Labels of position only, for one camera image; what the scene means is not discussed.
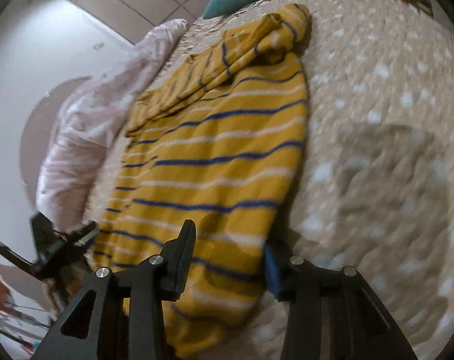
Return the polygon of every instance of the striped long-sleeve shirt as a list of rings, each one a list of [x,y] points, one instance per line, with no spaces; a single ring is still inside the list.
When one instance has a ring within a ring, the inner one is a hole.
[[[291,49],[308,24],[289,4],[228,30],[132,108],[94,259],[137,265],[195,222],[187,288],[164,304],[179,357],[223,339],[264,291],[263,246],[304,148],[307,83]]]

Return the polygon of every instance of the silver bolt head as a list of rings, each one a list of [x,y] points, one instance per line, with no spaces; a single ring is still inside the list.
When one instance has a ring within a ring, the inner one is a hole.
[[[157,266],[159,264],[162,264],[164,262],[164,257],[162,257],[160,254],[156,254],[149,258],[149,263],[152,264],[153,266]]]
[[[343,268],[343,273],[347,276],[355,276],[357,274],[357,270],[352,266],[346,266]]]
[[[105,267],[99,268],[96,271],[96,275],[98,278],[105,278],[106,276],[108,276],[108,274],[109,274],[109,270],[108,270],[108,268],[105,268]]]
[[[304,263],[304,258],[302,256],[292,256],[290,257],[290,264],[293,266],[301,266]]]

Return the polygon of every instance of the beige bedspread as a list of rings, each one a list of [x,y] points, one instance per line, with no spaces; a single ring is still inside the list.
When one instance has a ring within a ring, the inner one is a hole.
[[[396,0],[261,0],[197,20],[151,88],[224,30],[290,2],[312,15],[310,45],[297,50],[312,116],[283,233],[319,266],[357,266],[419,359],[433,359],[454,331],[454,35]],[[94,219],[126,142],[96,183]],[[285,308],[265,295],[245,329],[201,357],[278,359]]]

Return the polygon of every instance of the white duvet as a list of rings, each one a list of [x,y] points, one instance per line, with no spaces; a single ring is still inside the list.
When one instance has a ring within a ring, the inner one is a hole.
[[[36,197],[37,209],[55,230],[69,233],[81,223],[93,182],[130,106],[186,30],[183,19],[153,28],[123,59],[82,84],[63,104],[40,168]]]

